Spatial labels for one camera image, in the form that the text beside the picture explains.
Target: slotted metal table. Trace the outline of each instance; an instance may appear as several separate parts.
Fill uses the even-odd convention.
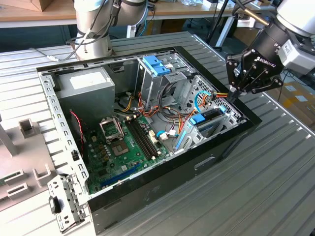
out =
[[[188,32],[113,40],[118,55],[183,46],[224,85],[224,59]],[[42,49],[65,58],[72,49]],[[59,173],[67,171],[35,71],[53,64],[30,50],[0,54],[0,112],[5,129],[39,122]],[[315,228],[315,134],[267,94],[241,100],[263,122],[224,161],[105,232],[107,236],[308,236]],[[60,235],[47,191],[0,212],[3,235]],[[94,235],[85,221],[68,233]]]

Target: motherboard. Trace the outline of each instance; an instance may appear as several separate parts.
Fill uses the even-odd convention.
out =
[[[100,127],[95,127],[85,134],[85,164],[90,173],[87,182],[90,194],[169,156],[166,148],[154,138],[155,134],[153,135],[153,130],[144,116],[117,122],[121,126],[123,136],[111,142],[106,140],[105,135],[112,136],[120,132],[114,123],[104,128],[105,134]]]

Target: wooden table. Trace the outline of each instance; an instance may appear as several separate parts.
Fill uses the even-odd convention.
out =
[[[255,12],[262,12],[273,7],[258,8],[249,5]],[[181,2],[158,2],[155,7],[155,20],[165,19],[188,19],[213,17],[214,10],[198,4],[197,6],[186,6]],[[223,13],[224,17],[229,17],[219,41],[216,46],[221,46],[230,30],[234,18],[231,17],[232,10],[228,9]],[[152,19],[149,12],[147,20]],[[76,24],[75,10],[72,0],[54,0],[44,12],[31,11],[12,6],[0,5],[0,28],[34,27],[34,26],[54,26],[54,25],[74,25]],[[127,37],[134,37],[135,27],[128,26]]]

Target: ram slot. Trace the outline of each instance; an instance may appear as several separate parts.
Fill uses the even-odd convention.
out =
[[[149,140],[148,136],[145,134],[145,132],[142,130],[140,124],[138,123],[138,121],[134,121],[133,123],[137,133],[143,138],[143,141],[145,141],[147,147],[149,148],[150,152],[151,152],[151,155],[152,156],[157,156],[158,153],[155,149],[155,147],[153,146],[153,144],[151,143],[151,141]]]
[[[138,134],[136,133],[134,127],[130,124],[130,123],[126,123],[126,126],[128,128],[128,130],[130,131],[131,135],[133,136],[133,138],[135,139],[136,143],[140,146],[142,152],[144,153],[146,159],[150,159],[150,152],[149,150],[146,148],[146,145],[142,142],[142,140],[139,138]]]
[[[144,152],[144,155],[147,160],[151,160],[153,156],[157,157],[158,153],[150,142],[147,135],[142,131],[140,124],[136,120],[132,120],[126,122],[126,126],[128,130],[131,132],[132,136],[134,137],[135,141]]]

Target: cardboard box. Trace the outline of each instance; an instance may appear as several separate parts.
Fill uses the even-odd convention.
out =
[[[52,1],[53,0],[0,0],[0,4],[33,11],[44,11]]]
[[[272,89],[267,93],[277,100],[280,88]],[[306,126],[315,130],[315,94],[311,94],[298,82],[285,83],[279,103]]]
[[[163,20],[161,33],[181,32],[186,19]]]
[[[249,46],[256,38],[258,32],[258,29],[236,28],[233,36]]]

